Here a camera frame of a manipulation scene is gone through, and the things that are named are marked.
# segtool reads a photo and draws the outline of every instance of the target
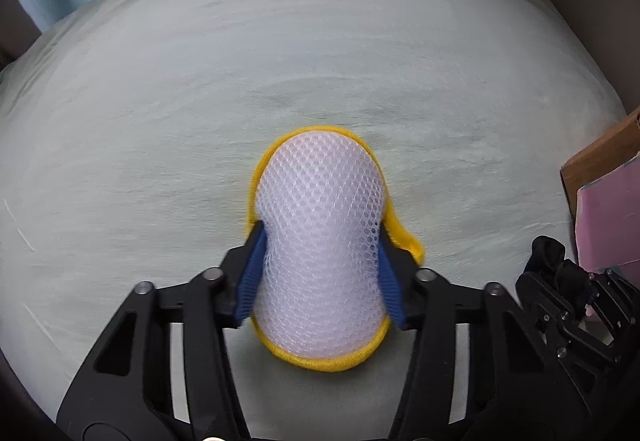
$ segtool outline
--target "cardboard box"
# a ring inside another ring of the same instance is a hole
[[[562,166],[562,184],[574,220],[578,189],[613,172],[639,151],[640,107]]]

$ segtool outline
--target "pink paper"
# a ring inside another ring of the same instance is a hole
[[[578,190],[575,242],[582,268],[640,287],[640,154]]]

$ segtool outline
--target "white mesh fabric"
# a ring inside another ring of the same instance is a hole
[[[385,307],[378,286],[378,234],[385,187],[354,140],[298,134],[271,157],[257,188],[267,232],[254,313],[290,354],[331,359],[368,344]]]

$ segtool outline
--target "yellow fabric edge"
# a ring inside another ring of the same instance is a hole
[[[382,319],[382,323],[380,324],[380,328],[373,339],[364,347],[359,348],[354,353],[350,353],[348,355],[344,355],[338,358],[332,359],[324,359],[324,360],[313,360],[311,358],[301,358],[296,355],[292,355],[281,349],[276,344],[271,342],[270,339],[265,336],[265,334],[260,329],[258,325],[258,320],[255,319],[255,316],[251,317],[252,322],[254,323],[255,331],[258,334],[258,338],[260,341],[274,354],[276,357],[281,360],[288,361],[292,365],[297,365],[298,367],[302,367],[303,369],[309,369],[310,371],[320,371],[322,373],[339,373],[340,371],[346,371],[347,369],[352,369],[356,365],[361,364],[367,358],[369,358],[373,352],[380,346],[382,340],[385,339],[386,333],[389,330],[389,326],[391,325],[391,320],[388,316],[384,316]]]
[[[389,195],[388,187],[386,186],[385,175],[383,174],[382,168],[380,167],[380,163],[378,163],[378,159],[376,158],[373,151],[370,149],[369,145],[357,136],[353,134],[353,132],[341,128],[338,126],[331,125],[315,125],[315,126],[306,126],[303,128],[299,128],[289,134],[285,134],[281,138],[277,139],[265,152],[265,154],[260,159],[260,162],[255,167],[254,175],[251,179],[251,184],[249,186],[249,202],[247,208],[247,223],[246,223],[246,234],[248,235],[252,228],[254,227],[255,221],[258,220],[258,217],[255,213],[255,197],[258,190],[258,184],[260,183],[260,178],[264,173],[264,170],[267,168],[269,161],[275,154],[275,151],[281,147],[281,145],[291,139],[298,134],[303,134],[304,132],[313,132],[313,131],[324,131],[324,132],[335,132],[336,134],[341,134],[346,136],[352,140],[354,140],[357,144],[359,144],[364,150],[369,154],[372,158],[378,171],[380,172],[380,176],[382,177],[383,183],[385,185],[385,210],[383,212],[382,223],[385,225],[386,231],[389,234],[389,238],[391,242],[394,243],[396,247],[401,249],[405,249],[409,253],[411,253],[414,261],[417,265],[422,265],[424,262],[424,248],[422,244],[408,231],[404,229],[398,217],[396,217],[396,212],[394,210],[393,202],[391,201],[391,196]],[[382,343],[382,340],[385,338],[386,332],[389,330],[389,325],[391,320],[388,316],[385,315],[382,323],[380,324],[380,329],[376,333],[375,337],[369,344],[361,347],[359,350],[351,353],[349,355],[345,355],[343,357],[334,358],[332,360],[311,360],[307,358],[297,357],[296,355],[292,355],[287,351],[284,351],[276,344],[270,341],[270,339],[265,336],[265,334],[260,329],[255,316],[251,317],[252,322],[254,323],[255,330],[257,331],[258,338],[260,341],[273,353],[276,357],[281,360],[288,361],[293,365],[297,365],[298,367],[303,367],[304,369],[309,369],[312,371],[321,371],[324,373],[338,373],[340,371],[346,371],[356,365],[359,365],[373,352],[378,348],[378,346]]]

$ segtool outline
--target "mattress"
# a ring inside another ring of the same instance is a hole
[[[623,116],[547,0],[92,1],[0,76],[0,346],[55,417],[133,284],[241,244],[255,165],[310,124],[371,146],[429,267],[513,292],[534,237],[571,243],[560,166]],[[411,333],[335,374],[276,359],[249,323],[226,339],[252,436],[386,436]]]

